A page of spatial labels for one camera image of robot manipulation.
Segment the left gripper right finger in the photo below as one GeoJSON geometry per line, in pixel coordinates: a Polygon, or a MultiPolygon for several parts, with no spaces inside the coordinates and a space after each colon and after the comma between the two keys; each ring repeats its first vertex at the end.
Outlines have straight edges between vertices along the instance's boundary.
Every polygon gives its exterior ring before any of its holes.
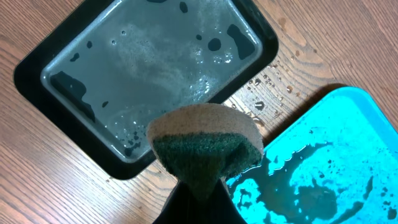
{"type": "Polygon", "coordinates": [[[221,180],[217,182],[209,198],[200,203],[199,214],[200,224],[246,224],[221,180]]]}

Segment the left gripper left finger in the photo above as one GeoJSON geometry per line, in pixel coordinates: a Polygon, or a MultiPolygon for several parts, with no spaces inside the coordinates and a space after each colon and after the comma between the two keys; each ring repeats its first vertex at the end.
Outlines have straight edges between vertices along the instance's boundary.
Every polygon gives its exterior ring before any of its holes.
{"type": "Polygon", "coordinates": [[[197,215],[197,201],[188,186],[178,182],[153,224],[197,224],[197,215]]]}

